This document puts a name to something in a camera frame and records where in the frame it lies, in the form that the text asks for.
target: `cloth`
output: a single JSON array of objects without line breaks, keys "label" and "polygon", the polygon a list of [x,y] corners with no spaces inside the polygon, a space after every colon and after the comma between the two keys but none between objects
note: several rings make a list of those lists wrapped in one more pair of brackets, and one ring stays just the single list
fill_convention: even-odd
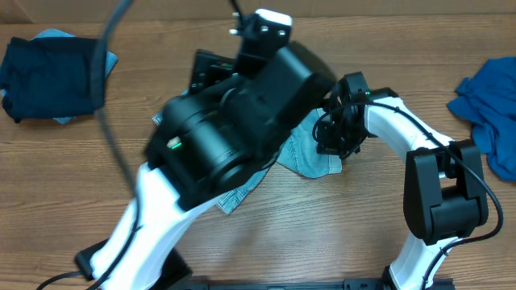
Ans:
[{"label": "cloth", "polygon": [[[342,172],[342,162],[337,155],[317,154],[317,142],[312,138],[315,122],[324,114],[323,109],[312,110],[301,123],[292,130],[292,134],[281,148],[277,162],[286,168],[309,178],[319,178],[328,174]],[[161,115],[154,116],[156,125],[161,122]],[[255,173],[244,185],[224,193],[217,206],[227,214],[232,213],[243,199],[265,178],[268,169]]]},{"label": "cloth", "polygon": [[448,109],[472,123],[473,141],[491,169],[502,180],[516,181],[516,57],[488,60],[456,92]]},{"label": "cloth", "polygon": [[[32,41],[13,38],[0,69],[2,106],[14,119],[72,117],[92,114],[89,64],[95,39],[80,39],[48,29]],[[106,75],[118,58],[108,52]]]}]

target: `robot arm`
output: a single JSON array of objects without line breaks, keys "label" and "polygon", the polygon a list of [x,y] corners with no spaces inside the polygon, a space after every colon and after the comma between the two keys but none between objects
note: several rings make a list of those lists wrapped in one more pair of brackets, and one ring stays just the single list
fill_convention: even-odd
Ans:
[{"label": "robot arm", "polygon": [[[383,97],[375,100],[383,104],[398,107],[400,110],[412,114],[399,97]],[[407,122],[400,114],[392,110],[375,106],[365,106],[365,126],[369,133],[386,141],[387,144],[405,161],[406,153],[420,147],[434,148],[427,138],[419,132],[412,123]],[[432,130],[424,125],[442,142],[452,141],[447,136]],[[180,194],[173,184],[156,168],[151,170],[148,164],[141,166],[138,174],[138,190],[143,197],[142,228],[136,235],[131,250],[124,256],[111,278],[103,285],[104,289],[149,289],[158,280],[162,280],[162,269],[166,264],[169,253],[173,250],[181,236],[186,232],[194,219],[213,206],[219,197],[205,203],[183,210],[178,201]],[[94,267],[94,276],[99,277],[109,267],[125,242],[131,230],[134,219],[134,204],[131,203],[107,244],[91,259]],[[406,244],[398,258],[390,265],[389,274],[395,289],[420,289],[422,277],[432,259],[440,249],[459,238],[450,237],[439,240],[428,246],[422,239],[409,234]],[[441,258],[427,287],[433,283],[433,275],[443,262]]]},{"label": "robot arm", "polygon": [[[319,58],[301,44],[289,43],[291,22],[284,15],[257,12],[246,17],[245,26],[231,32],[244,39],[235,60],[198,52],[189,95],[174,98],[164,108],[163,121],[145,151],[148,162],[138,174],[143,203],[140,228],[103,289],[167,289],[191,275],[173,249],[181,236],[220,194],[270,164],[290,130],[320,106],[334,87],[335,77]],[[356,92],[352,85],[347,87]],[[382,93],[378,97],[368,88],[358,92],[363,93],[353,95],[374,97],[375,102],[416,118],[397,96]],[[393,290],[421,288],[422,276],[440,248],[485,223],[485,193],[483,199],[482,193],[472,193],[464,173],[455,171],[449,158],[400,114],[369,105],[356,112],[362,133],[386,141],[407,167],[404,212],[411,233],[389,267],[386,283]],[[468,151],[468,144],[452,145],[449,137],[424,127],[441,143],[453,146],[481,175],[478,150]],[[457,177],[457,188],[442,190],[439,178],[444,176]],[[472,213],[476,207],[480,213],[450,217],[457,205]],[[94,278],[120,252],[134,215],[132,202],[109,240],[82,251],[86,258],[84,253],[92,253],[88,260]],[[450,222],[454,218],[459,222]],[[427,287],[442,262],[443,258]]]}]

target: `black clamp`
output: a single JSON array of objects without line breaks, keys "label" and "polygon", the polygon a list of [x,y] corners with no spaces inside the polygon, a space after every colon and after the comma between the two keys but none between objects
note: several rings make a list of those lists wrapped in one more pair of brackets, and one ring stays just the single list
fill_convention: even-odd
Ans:
[{"label": "black clamp", "polygon": [[197,94],[203,89],[217,85],[231,77],[234,62],[233,59],[228,57],[217,56],[202,49],[197,50],[188,93]]},{"label": "black clamp", "polygon": [[242,36],[242,44],[235,59],[234,73],[253,78],[276,54],[289,43],[290,25],[277,23],[251,13],[239,21],[237,29],[231,30]]},{"label": "black clamp", "polygon": [[[449,149],[484,178],[480,152],[471,140],[452,142]],[[441,188],[440,173],[456,179],[456,185]],[[403,212],[412,234],[427,245],[466,238],[487,221],[486,192],[441,148],[420,148],[406,155]]]},{"label": "black clamp", "polygon": [[321,105],[326,113],[333,113],[316,124],[317,153],[338,155],[342,160],[352,153],[359,153],[360,144],[367,137],[376,137],[365,129],[364,106],[349,106],[343,110],[339,107],[383,97],[397,97],[397,94],[390,88],[370,90],[362,72],[350,73],[340,79]]}]

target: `light blue denim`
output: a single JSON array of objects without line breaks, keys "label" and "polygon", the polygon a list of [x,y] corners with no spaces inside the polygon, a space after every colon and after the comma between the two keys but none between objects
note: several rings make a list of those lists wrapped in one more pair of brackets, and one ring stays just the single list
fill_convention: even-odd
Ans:
[{"label": "light blue denim", "polygon": [[[69,33],[57,30],[57,29],[47,29],[46,31],[43,31],[36,35],[34,39],[38,38],[46,38],[46,37],[76,37],[75,35],[71,35]],[[106,78],[111,73],[111,70],[113,70],[114,65],[119,61],[119,58],[112,52],[107,52],[106,54]],[[5,96],[6,91],[2,90],[2,96]],[[58,121],[61,124],[66,124],[71,119],[75,117],[63,117],[63,118],[54,118],[54,120]]]},{"label": "light blue denim", "polygon": [[[342,172],[342,162],[337,155],[317,154],[317,142],[312,138],[312,129],[317,119],[324,114],[322,109],[312,110],[306,118],[292,130],[283,144],[277,162],[293,172],[309,178],[319,178],[328,174]],[[158,125],[161,116],[153,118]],[[227,214],[232,213],[243,199],[265,178],[268,169],[255,173],[248,182],[239,188],[224,193],[217,206]]]}]

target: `wood grain surface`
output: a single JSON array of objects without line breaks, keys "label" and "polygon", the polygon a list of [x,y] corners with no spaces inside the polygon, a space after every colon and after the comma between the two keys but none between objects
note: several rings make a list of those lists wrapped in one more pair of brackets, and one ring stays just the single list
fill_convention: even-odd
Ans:
[{"label": "wood grain surface", "polygon": [[[94,23],[104,21],[117,2],[118,0],[0,0],[0,6],[6,5],[3,3],[16,5],[33,23]],[[293,17],[516,12],[516,0],[239,0],[239,4],[245,13],[267,7]],[[227,0],[135,0],[125,20],[230,19],[231,12],[233,11]]]},{"label": "wood grain surface", "polygon": [[[188,83],[194,51],[233,56],[231,20],[124,23],[110,50],[106,111],[134,171],[152,133],[151,117]],[[101,24],[53,25],[94,37]],[[47,25],[1,25],[30,39]],[[390,86],[425,122],[454,139],[468,123],[446,103],[455,87],[488,58],[516,55],[516,15],[397,16],[299,19],[293,38],[342,76],[361,70],[369,86]],[[438,276],[458,289],[516,288],[516,186],[487,165],[485,179],[506,214],[502,233],[452,251]],[[378,277],[402,248],[404,166],[378,139],[343,165],[341,174],[310,180],[274,165],[243,204],[227,216],[203,214],[178,245],[196,281],[216,283],[338,281]],[[109,237],[130,194],[94,118],[66,126],[47,120],[14,124],[0,113],[0,289],[34,289],[75,270],[77,251]],[[491,230],[495,213],[474,234]],[[83,289],[79,279],[48,289]]]},{"label": "wood grain surface", "polygon": [[31,23],[16,0],[0,0],[0,23]]}]

